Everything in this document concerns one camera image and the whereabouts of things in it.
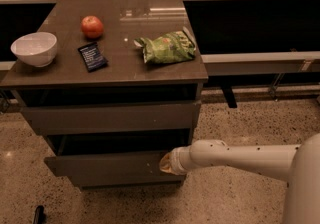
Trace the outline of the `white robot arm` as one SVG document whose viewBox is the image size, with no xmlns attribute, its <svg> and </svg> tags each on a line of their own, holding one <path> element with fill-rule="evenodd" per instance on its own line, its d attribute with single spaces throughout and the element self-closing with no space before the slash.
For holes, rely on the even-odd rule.
<svg viewBox="0 0 320 224">
<path fill-rule="evenodd" d="M 320 224 L 320 135 L 296 145 L 230 146 L 198 140 L 165 154 L 159 169 L 185 175 L 207 167 L 228 166 L 287 184 L 282 224 Z"/>
</svg>

